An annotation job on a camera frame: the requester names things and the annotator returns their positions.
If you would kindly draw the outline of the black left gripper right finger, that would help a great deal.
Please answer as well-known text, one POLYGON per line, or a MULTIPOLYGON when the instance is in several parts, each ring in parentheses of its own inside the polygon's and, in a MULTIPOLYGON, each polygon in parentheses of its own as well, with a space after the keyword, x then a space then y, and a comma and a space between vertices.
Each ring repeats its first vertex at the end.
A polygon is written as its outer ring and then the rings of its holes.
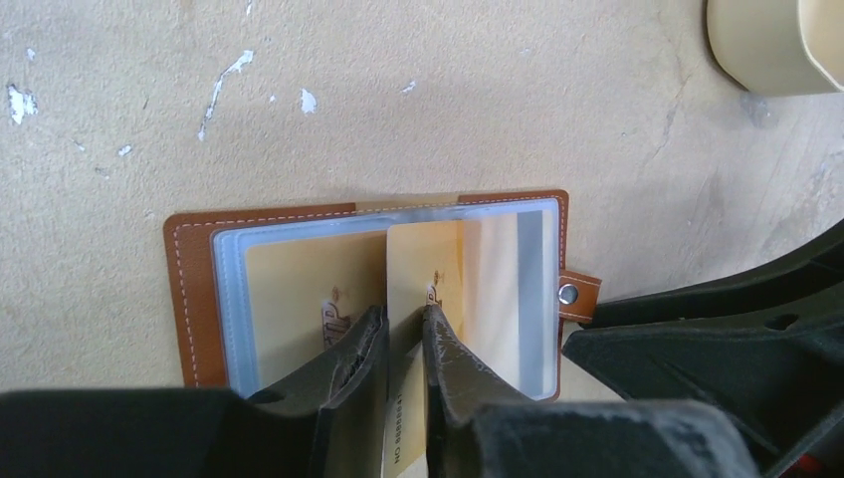
POLYGON ((431 477, 755 477, 738 431, 691 400, 540 402, 421 311, 431 477))

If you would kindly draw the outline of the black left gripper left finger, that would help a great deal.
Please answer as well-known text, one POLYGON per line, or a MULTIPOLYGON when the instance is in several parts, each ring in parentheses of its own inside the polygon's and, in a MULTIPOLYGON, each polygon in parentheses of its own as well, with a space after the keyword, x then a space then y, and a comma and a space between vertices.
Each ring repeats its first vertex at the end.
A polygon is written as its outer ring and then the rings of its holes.
POLYGON ((327 351, 242 397, 229 388, 1 396, 5 477, 376 477, 389 325, 368 309, 327 351))

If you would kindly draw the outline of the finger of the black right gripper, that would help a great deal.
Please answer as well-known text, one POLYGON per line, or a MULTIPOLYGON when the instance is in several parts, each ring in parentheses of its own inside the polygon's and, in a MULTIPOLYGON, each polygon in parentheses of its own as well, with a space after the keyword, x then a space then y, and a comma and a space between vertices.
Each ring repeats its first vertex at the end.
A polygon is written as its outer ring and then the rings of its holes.
POLYGON ((809 297, 843 282, 843 223, 753 269, 596 306, 583 327, 602 329, 732 316, 809 297))
POLYGON ((765 477, 843 433, 843 294, 742 312, 667 293, 604 306, 563 355, 627 400, 721 411, 765 477))

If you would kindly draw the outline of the yellow credit card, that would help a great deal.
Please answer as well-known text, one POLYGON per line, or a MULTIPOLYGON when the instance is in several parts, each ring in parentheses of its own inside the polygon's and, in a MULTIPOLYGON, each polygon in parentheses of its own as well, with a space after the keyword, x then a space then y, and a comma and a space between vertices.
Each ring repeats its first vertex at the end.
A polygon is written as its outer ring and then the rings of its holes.
POLYGON ((245 255, 257 388, 337 343, 370 306, 386 303, 386 233, 256 245, 245 255))
POLYGON ((398 477, 425 454, 426 375, 422 313, 463 309, 463 224, 458 220, 394 225, 387 232, 390 392, 384 477, 398 477))

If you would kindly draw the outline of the brown leather card holder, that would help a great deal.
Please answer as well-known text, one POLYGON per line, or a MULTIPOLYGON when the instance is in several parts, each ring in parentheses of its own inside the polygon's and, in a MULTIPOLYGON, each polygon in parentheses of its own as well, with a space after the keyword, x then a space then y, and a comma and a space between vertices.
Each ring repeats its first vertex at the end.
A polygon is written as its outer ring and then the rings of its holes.
POLYGON ((212 236, 215 233, 404 209, 442 209, 454 205, 500 204, 535 199, 551 199, 558 205, 560 279, 563 284, 578 287, 575 304, 559 307, 560 319, 589 324, 596 308, 601 281, 565 268, 569 197, 563 189, 413 194, 334 204, 222 209, 171 215, 164 222, 163 239, 185 385, 222 386, 230 385, 233 381, 233 374, 227 369, 232 361, 224 357, 222 320, 212 265, 212 236))

